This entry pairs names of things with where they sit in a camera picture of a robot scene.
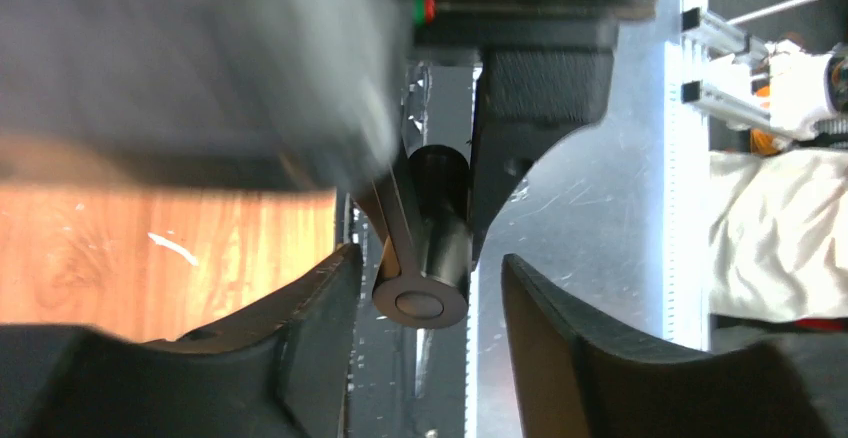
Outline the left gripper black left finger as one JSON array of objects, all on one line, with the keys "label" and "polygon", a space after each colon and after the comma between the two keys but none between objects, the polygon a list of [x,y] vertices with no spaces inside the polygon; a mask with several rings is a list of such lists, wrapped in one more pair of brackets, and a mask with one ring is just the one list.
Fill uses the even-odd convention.
[{"label": "left gripper black left finger", "polygon": [[1,329],[5,437],[335,437],[361,251],[177,340],[72,325]]}]

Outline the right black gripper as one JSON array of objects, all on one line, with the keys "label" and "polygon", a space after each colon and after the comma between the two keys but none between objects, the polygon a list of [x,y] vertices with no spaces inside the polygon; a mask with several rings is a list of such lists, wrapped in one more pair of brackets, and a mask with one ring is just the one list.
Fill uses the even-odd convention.
[{"label": "right black gripper", "polygon": [[[412,0],[416,47],[610,48],[657,0]],[[533,165],[606,113],[611,50],[495,49],[483,56],[471,142],[469,225],[477,261],[497,214]]]}]

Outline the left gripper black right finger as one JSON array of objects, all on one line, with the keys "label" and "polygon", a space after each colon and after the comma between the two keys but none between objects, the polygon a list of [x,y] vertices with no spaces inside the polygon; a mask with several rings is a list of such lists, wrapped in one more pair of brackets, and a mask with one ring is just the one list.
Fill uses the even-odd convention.
[{"label": "left gripper black right finger", "polygon": [[618,321],[515,254],[501,285],[527,437],[847,433],[845,334],[772,334],[714,354]]}]

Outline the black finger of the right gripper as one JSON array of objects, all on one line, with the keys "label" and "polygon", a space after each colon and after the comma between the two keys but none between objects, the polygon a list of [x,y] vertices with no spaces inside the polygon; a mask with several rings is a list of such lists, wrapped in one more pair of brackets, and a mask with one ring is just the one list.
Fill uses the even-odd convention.
[{"label": "black finger of the right gripper", "polygon": [[399,150],[402,0],[1,0],[1,176],[283,192]]}]

